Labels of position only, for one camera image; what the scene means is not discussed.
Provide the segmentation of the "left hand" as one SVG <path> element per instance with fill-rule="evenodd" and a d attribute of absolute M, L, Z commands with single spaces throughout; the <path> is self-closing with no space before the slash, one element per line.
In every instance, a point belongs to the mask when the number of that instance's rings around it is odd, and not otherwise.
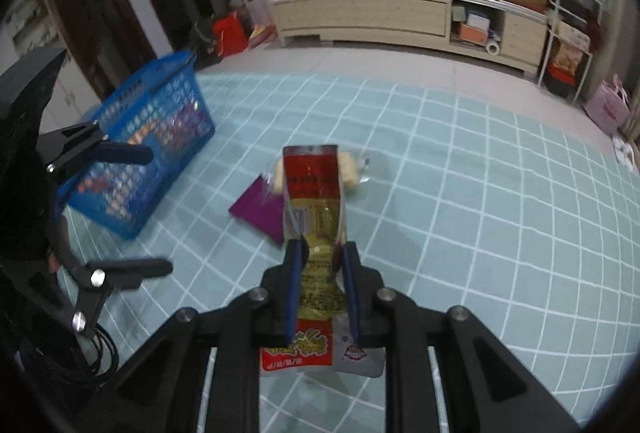
<path fill-rule="evenodd" d="M 48 255 L 48 268 L 51 274 L 55 274 L 61 267 L 60 262 L 56 258 L 55 254 L 50 251 Z"/>

